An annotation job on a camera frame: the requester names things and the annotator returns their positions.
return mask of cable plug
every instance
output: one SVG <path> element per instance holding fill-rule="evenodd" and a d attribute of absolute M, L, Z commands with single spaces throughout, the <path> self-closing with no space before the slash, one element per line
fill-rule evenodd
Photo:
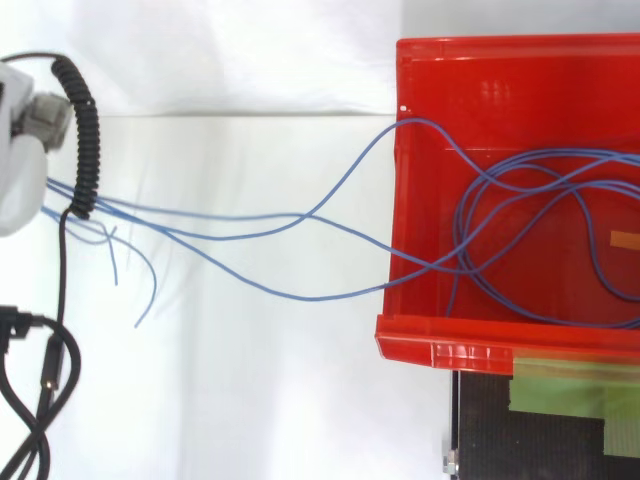
<path fill-rule="evenodd" d="M 62 359 L 64 357 L 64 342 L 55 333 L 49 337 L 47 351 L 44 354 L 42 377 L 40 379 L 40 401 L 36 418 L 46 415 L 53 402 L 53 393 L 60 387 L 62 375 Z"/>
<path fill-rule="evenodd" d="M 0 306 L 0 350 L 7 353 L 9 340 L 24 339 L 29 329 L 40 317 L 31 313 L 19 312 L 16 307 Z"/>

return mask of white surface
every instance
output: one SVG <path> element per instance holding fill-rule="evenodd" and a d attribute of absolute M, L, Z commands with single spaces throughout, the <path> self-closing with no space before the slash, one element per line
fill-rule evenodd
<path fill-rule="evenodd" d="M 211 213 L 304 211 L 390 117 L 105 119 L 102 192 Z M 74 142 L 53 157 L 70 181 Z M 322 210 L 389 241 L 392 137 Z M 48 205 L 61 205 L 55 196 Z M 240 284 L 140 227 L 107 219 L 155 264 L 160 291 L 140 329 L 150 276 L 117 248 L 69 242 L 68 326 L 83 349 L 80 386 L 52 427 L 52 479 L 442 479 L 449 374 L 383 360 L 380 293 L 304 304 Z M 196 227 L 195 221 L 176 225 Z M 274 226 L 207 225 L 247 232 Z M 319 224 L 207 251 L 253 279 L 326 294 L 385 281 L 388 256 Z M 0 241 L 0 304 L 53 315 L 56 226 L 43 215 Z M 37 400 L 46 336 L 15 342 L 9 373 Z M 0 403 L 0 465 L 26 435 Z"/>
<path fill-rule="evenodd" d="M 0 53 L 66 52 L 103 114 L 394 113 L 401 37 L 637 31 L 640 2 L 3 0 L 0 16 Z"/>

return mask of black coiled cable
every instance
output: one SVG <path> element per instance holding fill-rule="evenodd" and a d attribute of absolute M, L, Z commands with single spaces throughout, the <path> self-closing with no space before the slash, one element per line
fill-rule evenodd
<path fill-rule="evenodd" d="M 73 105 L 78 125 L 78 172 L 71 201 L 74 215 L 88 219 L 96 204 L 100 179 L 100 123 L 96 102 L 78 68 L 67 57 L 60 56 L 51 65 Z"/>
<path fill-rule="evenodd" d="M 38 405 L 38 414 L 36 417 L 24 404 L 12 395 L 11 389 L 6 375 L 0 372 L 0 391 L 7 399 L 12 408 L 19 414 L 20 418 L 27 424 L 31 430 L 31 435 L 23 443 L 18 452 L 12 457 L 7 467 L 0 472 L 0 479 L 4 480 L 11 477 L 24 459 L 28 456 L 20 480 L 23 480 L 29 474 L 33 462 L 37 454 L 40 454 L 40 465 L 38 469 L 38 480 L 46 480 L 49 476 L 50 468 L 50 452 L 49 444 L 45 431 L 55 416 L 60 412 L 64 404 L 69 399 L 71 392 L 75 388 L 80 373 L 80 351 L 71 334 L 63 327 L 62 321 L 64 317 L 64 306 L 66 298 L 66 242 L 65 242 L 65 223 L 69 213 L 73 213 L 79 218 L 89 219 L 93 211 L 98 195 L 98 181 L 100 178 L 100 124 L 98 121 L 98 111 L 96 109 L 95 100 L 89 92 L 84 78 L 78 71 L 75 64 L 64 55 L 48 52 L 28 52 L 9 57 L 0 58 L 0 62 L 8 63 L 15 60 L 29 58 L 52 58 L 54 60 L 51 66 L 53 75 L 58 79 L 69 101 L 73 105 L 76 124 L 78 130 L 78 168 L 76 174 L 76 187 L 71 205 L 65 210 L 60 218 L 60 290 L 58 299 L 58 316 L 55 322 L 41 319 L 40 323 L 45 324 L 54 330 L 54 334 L 47 344 L 47 352 L 45 354 L 45 365 L 43 367 L 43 382 L 45 371 L 49 375 L 57 376 L 56 384 L 59 383 L 60 366 L 62 365 L 62 355 L 65 344 L 72 359 L 72 372 L 67 385 L 54 401 L 53 390 L 43 384 L 40 402 Z M 4 363 L 0 362 L 0 367 L 4 368 Z"/>

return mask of gray connector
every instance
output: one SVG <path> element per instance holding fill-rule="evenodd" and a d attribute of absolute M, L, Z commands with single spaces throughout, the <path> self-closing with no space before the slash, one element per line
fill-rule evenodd
<path fill-rule="evenodd" d="M 38 138 L 46 151 L 62 147 L 72 114 L 66 98 L 51 93 L 38 94 L 21 118 L 21 131 Z"/>
<path fill-rule="evenodd" d="M 447 475 L 458 475 L 458 450 L 449 450 L 442 460 L 442 471 Z"/>

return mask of orange tape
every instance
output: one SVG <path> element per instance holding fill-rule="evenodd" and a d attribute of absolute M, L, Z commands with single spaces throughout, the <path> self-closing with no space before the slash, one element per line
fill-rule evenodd
<path fill-rule="evenodd" d="M 611 230 L 611 246 L 629 250 L 640 250 L 640 233 Z"/>

